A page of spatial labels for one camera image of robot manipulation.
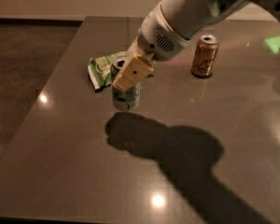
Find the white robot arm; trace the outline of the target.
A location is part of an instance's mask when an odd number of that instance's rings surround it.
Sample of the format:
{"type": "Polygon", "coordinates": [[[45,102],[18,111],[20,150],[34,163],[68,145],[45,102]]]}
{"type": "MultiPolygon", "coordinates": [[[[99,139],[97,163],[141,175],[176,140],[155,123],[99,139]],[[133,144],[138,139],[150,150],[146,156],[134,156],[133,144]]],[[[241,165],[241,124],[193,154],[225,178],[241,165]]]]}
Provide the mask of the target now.
{"type": "Polygon", "coordinates": [[[248,3],[262,7],[280,22],[280,0],[161,0],[145,17],[112,85],[126,91],[169,61],[203,28],[218,23],[248,3]]]}

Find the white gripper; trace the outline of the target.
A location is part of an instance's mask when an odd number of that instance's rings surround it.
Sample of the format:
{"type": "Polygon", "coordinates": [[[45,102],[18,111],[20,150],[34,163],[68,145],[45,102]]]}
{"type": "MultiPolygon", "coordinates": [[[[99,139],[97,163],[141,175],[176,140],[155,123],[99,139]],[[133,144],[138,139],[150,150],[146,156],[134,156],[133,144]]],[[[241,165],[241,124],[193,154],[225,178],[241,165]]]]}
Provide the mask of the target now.
{"type": "Polygon", "coordinates": [[[153,72],[154,63],[147,58],[160,62],[170,61],[188,45],[189,40],[177,34],[160,11],[151,11],[128,49],[133,53],[123,58],[124,65],[112,85],[120,91],[130,89],[153,72]]]}

